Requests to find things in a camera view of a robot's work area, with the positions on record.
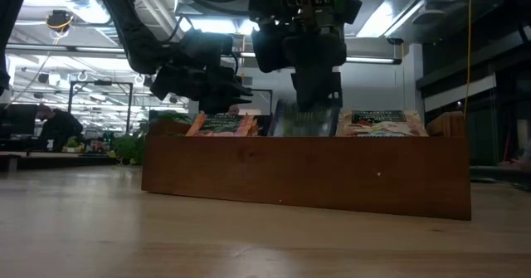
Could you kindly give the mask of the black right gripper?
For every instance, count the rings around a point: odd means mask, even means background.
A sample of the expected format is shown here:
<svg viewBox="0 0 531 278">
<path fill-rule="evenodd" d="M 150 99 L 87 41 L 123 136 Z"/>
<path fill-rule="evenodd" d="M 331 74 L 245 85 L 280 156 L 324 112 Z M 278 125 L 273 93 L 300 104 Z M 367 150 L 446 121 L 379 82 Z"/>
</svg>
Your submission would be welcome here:
<svg viewBox="0 0 531 278">
<path fill-rule="evenodd" d="M 286 67 L 341 66 L 347 55 L 344 26 L 355 21 L 361 6 L 360 0 L 249 0 L 250 20 L 258 25 L 251 42 L 259 68 L 267 73 Z M 318 100 L 314 76 L 295 72 L 291 79 L 300 111 L 316 102 L 343 106 L 339 72 L 325 74 Z"/>
</svg>

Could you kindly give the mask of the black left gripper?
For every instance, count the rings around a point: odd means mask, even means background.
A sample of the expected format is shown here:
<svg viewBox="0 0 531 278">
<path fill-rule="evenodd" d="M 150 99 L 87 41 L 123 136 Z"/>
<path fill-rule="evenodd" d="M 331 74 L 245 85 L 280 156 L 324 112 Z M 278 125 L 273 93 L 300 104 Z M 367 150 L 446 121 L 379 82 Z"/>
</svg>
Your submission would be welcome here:
<svg viewBox="0 0 531 278">
<path fill-rule="evenodd" d="M 204 114 L 226 113 L 233 105 L 249 104 L 239 98 L 252 96 L 251 88 L 242 84 L 236 70 L 223 66 L 224 56 L 234 56 L 232 36 L 223 33 L 188 31 L 169 47 L 164 62 L 150 86 L 160 100 L 169 93 L 199 101 Z"/>
</svg>

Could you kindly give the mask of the orange tea packet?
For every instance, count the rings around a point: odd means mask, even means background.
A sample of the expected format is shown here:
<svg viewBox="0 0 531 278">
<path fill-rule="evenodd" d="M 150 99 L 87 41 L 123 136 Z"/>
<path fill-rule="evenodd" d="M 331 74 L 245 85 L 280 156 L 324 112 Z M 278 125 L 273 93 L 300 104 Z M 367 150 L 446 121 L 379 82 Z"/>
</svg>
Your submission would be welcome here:
<svg viewBox="0 0 531 278">
<path fill-rule="evenodd" d="M 194 120 L 187 137 L 245 137 L 254 124 L 253 115 L 205 115 Z"/>
</svg>

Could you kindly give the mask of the cream tea packet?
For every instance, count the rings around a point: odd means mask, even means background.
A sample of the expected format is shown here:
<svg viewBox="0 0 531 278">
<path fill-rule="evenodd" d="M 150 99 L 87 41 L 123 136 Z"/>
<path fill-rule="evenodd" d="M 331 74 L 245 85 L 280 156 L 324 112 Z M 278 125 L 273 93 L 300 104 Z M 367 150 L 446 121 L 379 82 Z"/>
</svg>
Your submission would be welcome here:
<svg viewBox="0 0 531 278">
<path fill-rule="evenodd" d="M 427 137 L 415 110 L 352 110 L 339 116 L 338 137 Z"/>
</svg>

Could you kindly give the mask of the wooden three-compartment tray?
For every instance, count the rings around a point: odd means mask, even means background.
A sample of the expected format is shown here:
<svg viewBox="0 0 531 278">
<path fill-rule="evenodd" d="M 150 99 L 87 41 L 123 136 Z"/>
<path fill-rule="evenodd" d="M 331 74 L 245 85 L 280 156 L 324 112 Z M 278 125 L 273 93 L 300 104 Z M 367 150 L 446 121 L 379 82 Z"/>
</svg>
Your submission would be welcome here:
<svg viewBox="0 0 531 278">
<path fill-rule="evenodd" d="M 141 188 L 195 198 L 471 218 L 463 138 L 151 134 Z"/>
</svg>

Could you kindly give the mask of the green potted plant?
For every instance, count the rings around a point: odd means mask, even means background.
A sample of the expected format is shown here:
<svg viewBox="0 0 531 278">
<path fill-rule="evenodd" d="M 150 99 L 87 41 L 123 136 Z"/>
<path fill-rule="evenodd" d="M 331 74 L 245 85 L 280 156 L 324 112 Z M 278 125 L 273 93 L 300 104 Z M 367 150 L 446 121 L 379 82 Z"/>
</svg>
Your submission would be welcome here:
<svg viewBox="0 0 531 278">
<path fill-rule="evenodd" d="M 121 165 L 142 165 L 144 148 L 150 135 L 184 136 L 191 127 L 195 115 L 178 113 L 172 110 L 151 110 L 147 120 L 141 120 L 139 128 L 132 134 L 114 139 L 108 153 Z"/>
</svg>

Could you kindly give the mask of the long ceiling light strip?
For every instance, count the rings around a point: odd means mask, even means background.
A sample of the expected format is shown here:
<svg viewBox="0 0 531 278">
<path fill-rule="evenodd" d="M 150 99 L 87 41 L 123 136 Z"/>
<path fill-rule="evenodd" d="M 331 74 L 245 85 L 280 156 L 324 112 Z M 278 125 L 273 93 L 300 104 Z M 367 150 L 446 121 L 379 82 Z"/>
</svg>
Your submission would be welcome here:
<svg viewBox="0 0 531 278">
<path fill-rule="evenodd" d="M 125 53 L 122 48 L 117 47 L 97 47 L 97 46 L 58 46 L 39 44 L 8 43 L 6 45 L 7 54 L 24 55 L 45 55 L 52 56 L 78 56 L 78 57 L 99 57 L 124 59 Z M 400 65 L 402 59 L 398 58 L 377 58 L 369 56 L 347 56 L 347 63 L 361 64 L 383 64 Z"/>
</svg>

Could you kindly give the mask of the round black ceiling device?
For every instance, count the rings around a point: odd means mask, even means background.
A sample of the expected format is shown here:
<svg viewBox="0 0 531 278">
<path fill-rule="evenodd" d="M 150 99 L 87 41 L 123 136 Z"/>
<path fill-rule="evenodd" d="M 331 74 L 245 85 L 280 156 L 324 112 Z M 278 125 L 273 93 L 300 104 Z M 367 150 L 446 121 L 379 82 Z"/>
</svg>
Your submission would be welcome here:
<svg viewBox="0 0 531 278">
<path fill-rule="evenodd" d="M 46 26 L 54 32 L 65 33 L 70 29 L 74 17 L 65 10 L 53 10 L 50 15 L 46 17 Z"/>
</svg>

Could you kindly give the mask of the neighbouring wooden table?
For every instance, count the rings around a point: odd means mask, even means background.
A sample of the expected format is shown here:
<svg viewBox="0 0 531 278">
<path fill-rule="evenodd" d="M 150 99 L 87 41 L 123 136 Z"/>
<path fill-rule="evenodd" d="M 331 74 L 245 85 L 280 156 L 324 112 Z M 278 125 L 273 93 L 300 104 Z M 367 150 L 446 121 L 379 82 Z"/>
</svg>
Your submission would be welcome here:
<svg viewBox="0 0 531 278">
<path fill-rule="evenodd" d="M 13 173 L 17 170 L 104 166 L 113 165 L 116 162 L 116 158 L 110 158 L 106 154 L 0 151 L 0 173 Z"/>
</svg>

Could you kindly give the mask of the black monitor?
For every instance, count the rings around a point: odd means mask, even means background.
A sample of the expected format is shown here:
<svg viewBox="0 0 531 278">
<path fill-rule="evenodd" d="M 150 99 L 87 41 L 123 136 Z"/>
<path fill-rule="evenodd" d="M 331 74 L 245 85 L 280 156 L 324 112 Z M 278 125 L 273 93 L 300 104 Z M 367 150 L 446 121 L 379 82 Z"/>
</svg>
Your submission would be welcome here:
<svg viewBox="0 0 531 278">
<path fill-rule="evenodd" d="M 0 104 L 0 139 L 34 135 L 37 105 Z"/>
</svg>

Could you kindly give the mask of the small black rig frame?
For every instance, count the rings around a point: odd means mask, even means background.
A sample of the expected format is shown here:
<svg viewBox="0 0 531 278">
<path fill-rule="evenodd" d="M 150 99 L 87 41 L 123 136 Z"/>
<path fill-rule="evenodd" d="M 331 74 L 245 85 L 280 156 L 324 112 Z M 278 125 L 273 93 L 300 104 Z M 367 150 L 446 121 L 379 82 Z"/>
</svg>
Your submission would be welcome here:
<svg viewBox="0 0 531 278">
<path fill-rule="evenodd" d="M 252 89 L 251 103 L 249 107 L 253 110 L 259 110 L 262 115 L 273 114 L 273 90 L 271 89 Z"/>
</svg>

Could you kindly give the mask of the large black rig frame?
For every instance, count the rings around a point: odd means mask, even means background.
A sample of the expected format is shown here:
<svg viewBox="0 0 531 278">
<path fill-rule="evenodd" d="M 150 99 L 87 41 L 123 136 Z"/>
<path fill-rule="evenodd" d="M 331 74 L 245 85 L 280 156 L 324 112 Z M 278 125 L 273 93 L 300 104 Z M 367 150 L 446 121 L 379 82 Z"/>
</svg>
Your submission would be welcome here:
<svg viewBox="0 0 531 278">
<path fill-rule="evenodd" d="M 76 92 L 74 92 L 75 86 L 78 84 L 82 84 L 82 87 Z M 125 94 L 128 96 L 128 106 L 127 106 L 127 117 L 126 117 L 126 129 L 125 133 L 129 134 L 131 130 L 131 108 L 133 103 L 133 91 L 134 91 L 134 85 L 131 82 L 113 82 L 112 80 L 71 80 L 70 81 L 70 89 L 69 89 L 69 98 L 67 102 L 67 111 L 71 112 L 72 105 L 73 105 L 73 98 L 75 95 L 77 95 L 80 91 L 82 91 L 87 85 L 99 85 L 99 86 L 112 86 L 112 85 L 126 85 L 129 87 L 128 91 L 125 91 Z"/>
</svg>

